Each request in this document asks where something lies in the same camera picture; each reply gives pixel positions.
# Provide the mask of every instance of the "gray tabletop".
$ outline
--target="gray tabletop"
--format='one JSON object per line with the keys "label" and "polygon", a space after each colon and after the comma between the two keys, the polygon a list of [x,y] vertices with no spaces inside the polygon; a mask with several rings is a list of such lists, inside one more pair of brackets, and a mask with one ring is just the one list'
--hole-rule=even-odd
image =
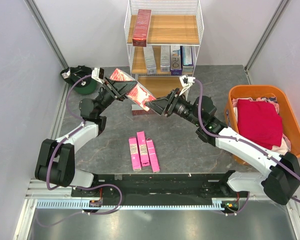
{"label": "gray tabletop", "polygon": [[[129,73],[128,67],[119,67]],[[110,76],[115,67],[106,67],[105,76]],[[194,76],[203,83],[204,95],[212,98],[217,107],[215,116],[224,120],[224,108],[229,90],[236,85],[248,84],[242,65],[197,66]],[[83,98],[95,98],[97,91],[88,96],[71,93],[69,108],[79,112]],[[191,87],[188,100],[194,102],[199,88]],[[224,173],[228,170],[253,172],[251,166],[234,161],[224,150],[202,142],[195,133],[197,127],[177,115],[170,117],[157,114],[132,116],[132,101],[113,102],[104,112],[107,117],[104,132],[90,140],[75,155],[78,169],[95,174],[129,174],[132,169],[128,139],[136,132],[144,131],[146,138],[153,140],[161,173]],[[65,113],[60,135],[73,130],[80,121]],[[151,166],[143,167],[139,173],[152,173]]]}

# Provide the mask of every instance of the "folded clothing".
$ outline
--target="folded clothing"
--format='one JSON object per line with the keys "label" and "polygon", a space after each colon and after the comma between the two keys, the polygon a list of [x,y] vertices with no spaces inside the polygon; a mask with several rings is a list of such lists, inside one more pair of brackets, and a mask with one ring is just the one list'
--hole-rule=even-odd
{"label": "folded clothing", "polygon": [[[235,98],[232,99],[232,106],[233,106],[233,111],[234,111],[234,115],[235,115],[235,120],[238,123],[238,108],[237,108],[237,104],[238,104],[238,100],[243,99],[243,100],[249,100],[252,102],[267,102],[269,104],[272,104],[275,108],[275,111],[277,114],[279,114],[279,104],[277,102],[277,98],[276,96],[273,97],[259,97],[256,100],[252,99],[251,97],[248,98]],[[272,151],[280,153],[282,155],[286,154],[286,152],[291,150],[291,142],[289,141],[289,139],[282,134],[282,138],[281,138],[281,145],[280,146],[272,146],[271,148]]]}
{"label": "folded clothing", "polygon": [[[233,108],[233,112],[235,116],[235,121],[238,123],[238,108],[236,106]],[[274,151],[282,155],[285,155],[290,150],[291,150],[291,142],[284,134],[282,135],[281,146],[272,146],[271,149],[271,151]]]}
{"label": "folded clothing", "polygon": [[271,150],[281,146],[282,119],[274,106],[266,101],[237,101],[239,133],[254,143]]}

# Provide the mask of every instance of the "pink product box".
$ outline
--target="pink product box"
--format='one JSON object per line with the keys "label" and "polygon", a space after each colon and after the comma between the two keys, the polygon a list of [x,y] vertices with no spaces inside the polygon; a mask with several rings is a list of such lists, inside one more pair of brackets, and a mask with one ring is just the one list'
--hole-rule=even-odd
{"label": "pink product box", "polygon": [[141,170],[141,163],[140,163],[140,157],[139,157],[136,137],[129,138],[129,146],[130,146],[132,169],[134,171]]}
{"label": "pink product box", "polygon": [[154,173],[159,173],[160,167],[159,167],[159,163],[158,163],[158,158],[157,158],[154,142],[151,139],[148,139],[146,141],[146,146],[147,146],[148,152],[149,152],[149,158],[150,158],[150,162],[151,162],[152,171]]}
{"label": "pink product box", "polygon": [[142,165],[142,167],[149,166],[150,161],[149,161],[149,155],[148,155],[148,150],[147,150],[145,132],[138,131],[136,133],[136,137],[138,139],[141,165]]}

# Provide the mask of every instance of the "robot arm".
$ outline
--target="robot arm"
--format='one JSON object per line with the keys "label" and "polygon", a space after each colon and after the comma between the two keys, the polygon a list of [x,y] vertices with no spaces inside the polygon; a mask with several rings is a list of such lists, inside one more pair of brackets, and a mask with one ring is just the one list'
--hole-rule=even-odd
{"label": "robot arm", "polygon": [[113,81],[106,77],[104,79],[102,68],[95,68],[92,78],[102,84],[97,97],[85,98],[80,102],[79,109],[83,122],[78,127],[55,140],[46,139],[42,142],[35,168],[36,179],[47,181],[48,167],[50,161],[53,161],[53,152],[57,145],[62,143],[55,154],[55,158],[59,157],[59,160],[52,163],[50,183],[61,187],[91,186],[94,175],[75,169],[75,153],[104,131],[107,118],[100,114],[115,100],[123,101],[126,94],[137,85],[136,81]]}
{"label": "robot arm", "polygon": [[[191,86],[190,81],[193,82],[194,78],[182,76],[180,80],[182,85],[184,87],[186,85],[188,88]],[[238,156],[259,171],[259,173],[232,171],[230,174],[225,174],[227,177],[223,182],[226,183],[226,188],[235,192],[265,193],[274,202],[281,205],[287,204],[299,187],[300,181],[280,167],[273,159],[300,176],[297,157],[290,152],[284,156],[280,155],[246,139],[214,116],[217,108],[210,97],[202,96],[201,106],[199,106],[199,97],[191,104],[186,101],[182,95],[183,92],[176,88],[167,96],[147,102],[146,105],[159,115],[169,117],[176,114],[191,122],[199,127],[196,133],[203,142]],[[199,109],[204,130],[199,124]]]}

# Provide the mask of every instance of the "gray floor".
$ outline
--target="gray floor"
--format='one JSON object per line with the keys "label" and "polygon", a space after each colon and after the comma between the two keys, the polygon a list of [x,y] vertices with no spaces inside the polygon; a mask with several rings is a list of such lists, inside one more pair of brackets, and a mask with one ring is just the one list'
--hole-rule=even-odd
{"label": "gray floor", "polygon": [[[120,67],[129,72],[128,67]],[[115,68],[106,68],[109,76]],[[229,90],[248,84],[243,66],[197,66],[195,77],[203,83],[204,94],[212,97],[218,108],[216,116],[224,120],[223,111]],[[199,89],[193,86],[189,99],[193,101]],[[73,93],[70,109],[79,114],[83,96]],[[223,173],[229,169],[253,171],[237,164],[232,156],[202,143],[196,128],[178,116],[131,115],[131,101],[114,102],[105,112],[107,126],[100,136],[82,147],[76,157],[76,167],[92,173],[133,173],[128,138],[145,131],[153,139],[162,173]],[[61,134],[79,124],[65,113]],[[144,168],[141,173],[151,173]],[[40,209],[38,219],[52,224],[78,210]],[[225,217],[207,211],[186,210],[121,210],[110,215],[77,215],[54,227],[41,228],[33,224],[33,240],[294,240],[296,239],[285,206],[272,202],[249,201],[238,216]]]}
{"label": "gray floor", "polygon": [[[110,76],[114,67],[106,67],[105,75]],[[128,67],[120,67],[129,73]],[[203,83],[204,94],[210,96],[217,107],[216,117],[225,119],[224,108],[229,90],[236,85],[248,84],[242,65],[197,66],[194,76]],[[69,108],[76,114],[83,98],[95,98],[97,93],[82,96],[73,92]],[[198,86],[190,89],[188,99],[194,101],[199,95]],[[161,173],[224,173],[228,170],[240,172],[255,171],[233,160],[230,153],[203,143],[196,135],[197,128],[179,116],[169,118],[153,115],[132,116],[132,101],[115,101],[102,115],[107,116],[104,132],[89,141],[75,155],[76,167],[95,174],[134,173],[128,138],[136,132],[145,131],[153,139]],[[65,135],[79,125],[80,121],[65,113],[61,134]],[[150,166],[140,173],[151,173]]]}
{"label": "gray floor", "polygon": [[[49,225],[75,211],[39,209],[38,219]],[[287,208],[257,201],[249,201],[237,216],[199,210],[121,210],[103,216],[79,214],[50,228],[35,223],[32,230],[33,240],[296,239]]]}

